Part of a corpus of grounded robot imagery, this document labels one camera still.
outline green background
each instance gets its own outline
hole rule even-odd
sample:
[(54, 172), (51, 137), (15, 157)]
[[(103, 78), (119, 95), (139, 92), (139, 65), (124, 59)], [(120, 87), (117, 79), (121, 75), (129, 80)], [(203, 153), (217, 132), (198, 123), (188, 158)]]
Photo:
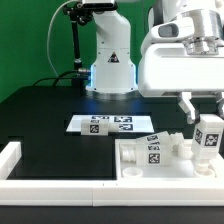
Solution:
[[(1, 0), (0, 1), (0, 101), (18, 88), (36, 80), (55, 77), (47, 60), (46, 42), (50, 20), (65, 0)], [(132, 26), (131, 59), (138, 65), (140, 46), (147, 33), (148, 9), (154, 0), (119, 3), (118, 12)], [(84, 66), (96, 57), (95, 24), (80, 27), (80, 48)], [(51, 35), (51, 57), (58, 73), (73, 68), (73, 43), (69, 18), (59, 13)], [(50, 85), (52, 81), (42, 82)]]

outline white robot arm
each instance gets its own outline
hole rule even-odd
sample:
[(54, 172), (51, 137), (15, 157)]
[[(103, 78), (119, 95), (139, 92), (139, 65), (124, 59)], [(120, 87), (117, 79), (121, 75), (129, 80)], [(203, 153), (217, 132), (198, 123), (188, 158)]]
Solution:
[[(120, 0), (117, 2), (135, 2)], [(83, 7), (105, 7), (113, 0), (83, 0)], [(97, 58), (91, 67), (87, 94), (103, 99), (123, 99), (137, 91), (136, 69), (130, 59), (131, 26), (117, 11), (94, 12)]]
[(139, 91), (144, 97), (179, 96), (194, 123), (191, 95), (211, 92), (223, 102), (223, 0), (157, 0), (141, 47)]

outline black table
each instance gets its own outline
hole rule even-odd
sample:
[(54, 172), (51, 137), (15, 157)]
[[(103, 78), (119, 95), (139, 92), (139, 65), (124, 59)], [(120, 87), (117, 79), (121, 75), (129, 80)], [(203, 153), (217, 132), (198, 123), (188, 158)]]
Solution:
[[(201, 113), (215, 113), (215, 100), (194, 99)], [(22, 159), (8, 179), (114, 180), (114, 139), (144, 134), (80, 136), (66, 133), (75, 114), (150, 115), (156, 132), (192, 138), (176, 98), (104, 101), (71, 87), (24, 87), (0, 104), (0, 151), (22, 142)], [(222, 207), (13, 207), (0, 206), (4, 223), (223, 223)]]

